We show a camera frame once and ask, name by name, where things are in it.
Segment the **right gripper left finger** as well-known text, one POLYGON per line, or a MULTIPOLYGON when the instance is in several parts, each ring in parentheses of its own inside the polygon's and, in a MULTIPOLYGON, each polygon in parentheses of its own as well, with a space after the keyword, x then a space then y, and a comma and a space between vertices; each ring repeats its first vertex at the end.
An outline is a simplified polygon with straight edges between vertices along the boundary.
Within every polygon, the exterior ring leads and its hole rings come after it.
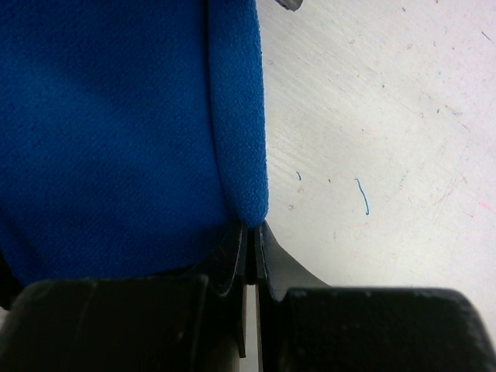
POLYGON ((181 275, 40 281, 1 330, 3 371, 237 371, 247 228, 181 275))

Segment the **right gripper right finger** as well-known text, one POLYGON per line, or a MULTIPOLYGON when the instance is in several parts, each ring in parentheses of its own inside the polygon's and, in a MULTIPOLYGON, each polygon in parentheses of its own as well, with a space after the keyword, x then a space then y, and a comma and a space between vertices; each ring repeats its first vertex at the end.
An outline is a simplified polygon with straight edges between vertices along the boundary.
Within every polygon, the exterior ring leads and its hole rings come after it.
POLYGON ((252 232, 262 371, 493 371, 475 307, 446 288, 332 287, 252 232))

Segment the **blue and grey towel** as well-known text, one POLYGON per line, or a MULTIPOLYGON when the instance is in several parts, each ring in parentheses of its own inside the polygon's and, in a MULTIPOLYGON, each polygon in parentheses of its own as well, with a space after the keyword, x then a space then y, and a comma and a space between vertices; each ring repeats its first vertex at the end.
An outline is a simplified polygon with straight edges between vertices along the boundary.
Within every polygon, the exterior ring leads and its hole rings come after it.
POLYGON ((13 277, 155 274, 262 223, 263 86, 253 1, 3 1, 13 277))

